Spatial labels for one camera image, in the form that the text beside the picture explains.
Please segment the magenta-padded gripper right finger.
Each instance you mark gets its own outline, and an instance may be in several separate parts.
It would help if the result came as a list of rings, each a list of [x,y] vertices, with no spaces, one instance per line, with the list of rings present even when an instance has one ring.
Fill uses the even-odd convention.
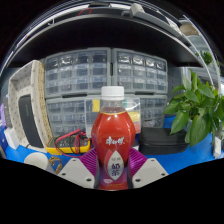
[[[147,158],[136,149],[130,151],[127,168],[129,189],[143,187],[167,175],[167,171],[155,158]]]

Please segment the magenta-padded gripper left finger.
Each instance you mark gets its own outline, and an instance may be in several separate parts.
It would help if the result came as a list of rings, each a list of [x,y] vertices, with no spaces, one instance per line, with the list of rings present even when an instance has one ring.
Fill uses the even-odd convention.
[[[58,176],[84,188],[97,188],[99,164],[96,150],[91,149],[79,158],[71,158]]]

